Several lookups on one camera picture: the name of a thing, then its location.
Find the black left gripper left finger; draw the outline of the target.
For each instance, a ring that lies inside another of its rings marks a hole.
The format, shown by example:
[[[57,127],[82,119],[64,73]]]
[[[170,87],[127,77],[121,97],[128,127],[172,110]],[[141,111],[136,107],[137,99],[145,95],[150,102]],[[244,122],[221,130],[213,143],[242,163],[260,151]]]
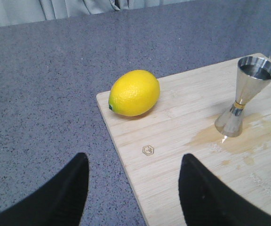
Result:
[[[0,226],[78,226],[89,180],[85,153],[73,159],[46,184],[0,213]]]

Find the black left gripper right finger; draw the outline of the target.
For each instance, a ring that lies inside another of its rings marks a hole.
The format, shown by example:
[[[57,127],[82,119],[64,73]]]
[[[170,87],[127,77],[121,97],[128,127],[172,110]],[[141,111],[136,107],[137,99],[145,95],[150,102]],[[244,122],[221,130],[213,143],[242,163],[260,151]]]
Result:
[[[188,226],[271,226],[271,215],[230,189],[190,153],[182,158],[178,191]]]

